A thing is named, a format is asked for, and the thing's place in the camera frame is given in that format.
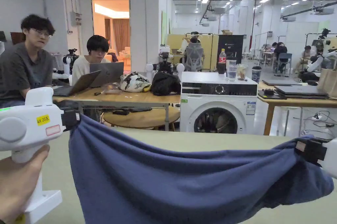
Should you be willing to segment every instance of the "washing machine knob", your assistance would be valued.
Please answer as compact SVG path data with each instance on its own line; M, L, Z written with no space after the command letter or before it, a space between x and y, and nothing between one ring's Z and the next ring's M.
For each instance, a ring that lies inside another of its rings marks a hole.
M215 93L216 94L219 94L219 95L223 94L224 91L225 91L224 87L220 84L215 87Z

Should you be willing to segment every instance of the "washing machine control panel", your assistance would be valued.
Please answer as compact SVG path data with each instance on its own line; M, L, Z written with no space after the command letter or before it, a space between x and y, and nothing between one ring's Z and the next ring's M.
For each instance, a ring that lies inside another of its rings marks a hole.
M199 95L256 96L257 85L182 83L182 93Z

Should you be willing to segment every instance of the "round wooden stool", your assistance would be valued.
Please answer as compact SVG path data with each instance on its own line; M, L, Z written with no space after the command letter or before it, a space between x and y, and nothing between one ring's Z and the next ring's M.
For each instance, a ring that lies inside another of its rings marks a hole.
M180 111L177 108L168 108L169 124L174 131L173 122L180 118ZM160 126L165 125L165 109L153 108L151 111L146 112L130 112L128 115L117 115L111 112L103 114L103 120L111 124L111 126L120 126L127 128L158 129Z

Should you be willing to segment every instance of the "black hair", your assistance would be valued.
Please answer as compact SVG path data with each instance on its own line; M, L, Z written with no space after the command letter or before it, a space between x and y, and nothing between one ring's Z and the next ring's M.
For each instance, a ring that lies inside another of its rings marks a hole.
M91 51L97 51L101 49L103 52L109 51L108 40L100 35L93 35L88 39L87 50L90 54Z
M44 18L35 14L31 14L25 17L21 22L21 29L27 29L28 31L33 28L38 31L46 30L49 35L55 33L55 29L52 22L48 18Z
M190 39L190 41L191 43L198 43L198 38L194 36Z

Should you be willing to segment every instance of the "hand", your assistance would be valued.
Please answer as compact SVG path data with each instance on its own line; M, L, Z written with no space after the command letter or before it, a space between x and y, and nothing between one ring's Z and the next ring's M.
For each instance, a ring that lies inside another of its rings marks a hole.
M11 157L0 160L0 220L4 223L14 222L24 212L49 149L43 146L27 163L15 163Z

